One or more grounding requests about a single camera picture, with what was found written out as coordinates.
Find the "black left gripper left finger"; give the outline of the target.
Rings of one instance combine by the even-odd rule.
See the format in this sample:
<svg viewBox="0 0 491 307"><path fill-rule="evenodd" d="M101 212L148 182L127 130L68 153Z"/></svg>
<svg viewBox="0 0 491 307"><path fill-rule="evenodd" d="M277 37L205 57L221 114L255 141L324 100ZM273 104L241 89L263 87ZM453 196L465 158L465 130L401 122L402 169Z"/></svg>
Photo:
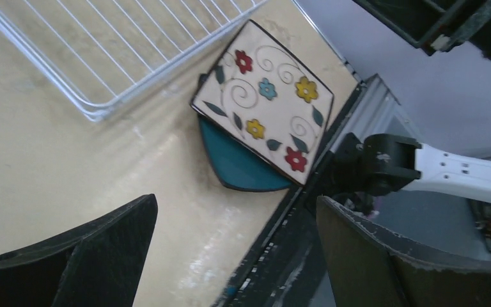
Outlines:
<svg viewBox="0 0 491 307"><path fill-rule="evenodd" d="M0 255L0 306L132 306L157 213L146 194Z"/></svg>

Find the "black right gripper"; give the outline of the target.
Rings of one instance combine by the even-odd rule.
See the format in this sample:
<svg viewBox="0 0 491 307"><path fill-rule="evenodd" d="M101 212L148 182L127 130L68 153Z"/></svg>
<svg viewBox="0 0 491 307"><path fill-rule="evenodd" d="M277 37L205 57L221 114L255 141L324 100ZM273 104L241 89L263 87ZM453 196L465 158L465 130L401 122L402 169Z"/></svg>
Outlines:
<svg viewBox="0 0 491 307"><path fill-rule="evenodd" d="M354 2L429 56L469 42L491 61L491 0Z"/></svg>

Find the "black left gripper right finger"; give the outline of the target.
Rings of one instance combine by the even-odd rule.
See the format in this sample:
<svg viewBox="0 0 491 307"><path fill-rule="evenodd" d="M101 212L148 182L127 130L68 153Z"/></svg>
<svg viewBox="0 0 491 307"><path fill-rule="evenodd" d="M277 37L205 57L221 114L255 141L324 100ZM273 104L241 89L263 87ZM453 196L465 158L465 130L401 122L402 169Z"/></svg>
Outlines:
<svg viewBox="0 0 491 307"><path fill-rule="evenodd" d="M327 196L316 224L338 306L491 306L491 261L424 245Z"/></svg>

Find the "square floral plate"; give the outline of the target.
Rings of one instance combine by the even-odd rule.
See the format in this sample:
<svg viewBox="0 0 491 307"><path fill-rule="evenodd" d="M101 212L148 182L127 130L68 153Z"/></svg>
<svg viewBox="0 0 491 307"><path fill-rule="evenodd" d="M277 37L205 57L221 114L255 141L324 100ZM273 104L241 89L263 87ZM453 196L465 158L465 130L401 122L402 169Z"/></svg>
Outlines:
<svg viewBox="0 0 491 307"><path fill-rule="evenodd" d="M210 68L191 107L296 184L305 184L333 92L283 44L248 20Z"/></svg>

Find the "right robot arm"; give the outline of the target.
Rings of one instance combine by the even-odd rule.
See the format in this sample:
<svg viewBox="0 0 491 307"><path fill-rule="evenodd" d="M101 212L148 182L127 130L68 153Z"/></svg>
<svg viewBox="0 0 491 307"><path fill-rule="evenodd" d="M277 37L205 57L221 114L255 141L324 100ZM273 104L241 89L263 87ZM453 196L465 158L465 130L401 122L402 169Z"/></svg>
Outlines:
<svg viewBox="0 0 491 307"><path fill-rule="evenodd" d="M470 42L491 61L491 1L359 1L359 6L428 55ZM323 163L322 182L338 193L430 191L491 203L491 161L414 138L382 133L360 141L348 133Z"/></svg>

